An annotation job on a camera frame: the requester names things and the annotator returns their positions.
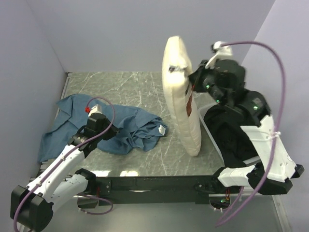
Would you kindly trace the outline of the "blue fabric pillowcase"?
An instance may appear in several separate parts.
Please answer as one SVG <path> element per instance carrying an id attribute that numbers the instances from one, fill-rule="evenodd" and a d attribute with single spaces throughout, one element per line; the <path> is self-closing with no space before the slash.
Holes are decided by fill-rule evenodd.
<path id="1" fill-rule="evenodd" d="M 100 141 L 98 149 L 117 155 L 126 155 L 132 149 L 143 151 L 153 149 L 159 138 L 168 133 L 168 126 L 162 118 L 134 106 L 109 106 L 93 100 L 85 94 L 73 94 L 58 101 L 59 113 L 49 132 L 42 136 L 38 160 L 40 162 L 57 158 L 69 139 L 86 124 L 85 107 L 100 105 L 103 113 L 120 131 L 110 140 Z"/>

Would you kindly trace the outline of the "cream pillow with bear print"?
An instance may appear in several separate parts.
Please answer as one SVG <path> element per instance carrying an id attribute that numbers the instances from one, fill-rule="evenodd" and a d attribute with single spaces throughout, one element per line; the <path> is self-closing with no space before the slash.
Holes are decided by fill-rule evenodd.
<path id="1" fill-rule="evenodd" d="M 172 123 L 188 155 L 201 149 L 201 129 L 189 75 L 191 60 L 180 36 L 169 37 L 162 60 L 162 86 Z"/>

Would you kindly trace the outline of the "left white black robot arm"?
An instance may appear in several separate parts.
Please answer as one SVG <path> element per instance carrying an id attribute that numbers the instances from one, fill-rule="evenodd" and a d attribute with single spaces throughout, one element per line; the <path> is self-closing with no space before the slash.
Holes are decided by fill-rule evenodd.
<path id="1" fill-rule="evenodd" d="M 100 141 L 107 141 L 119 132 L 113 122 L 113 118 L 108 119 L 103 113 L 89 113 L 87 123 L 68 140 L 54 162 L 25 187 L 18 185 L 13 189 L 10 217 L 15 232 L 19 226 L 41 232 L 54 213 L 72 197 L 89 197 L 97 192 L 97 177 L 86 169 L 77 170 L 67 181 L 64 179 Z"/>

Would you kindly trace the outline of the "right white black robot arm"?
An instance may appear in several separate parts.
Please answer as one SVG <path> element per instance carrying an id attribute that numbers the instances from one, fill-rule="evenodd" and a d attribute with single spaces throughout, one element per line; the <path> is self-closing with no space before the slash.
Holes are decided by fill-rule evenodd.
<path id="1" fill-rule="evenodd" d="M 189 81 L 195 92 L 206 92 L 215 100 L 201 121 L 224 166 L 213 174 L 209 189 L 222 193 L 243 186 L 262 195 L 286 194 L 304 167 L 292 161 L 275 132 L 266 99 L 245 87 L 245 68 L 236 61 L 218 60 L 213 68 L 206 64 L 201 61 Z"/>

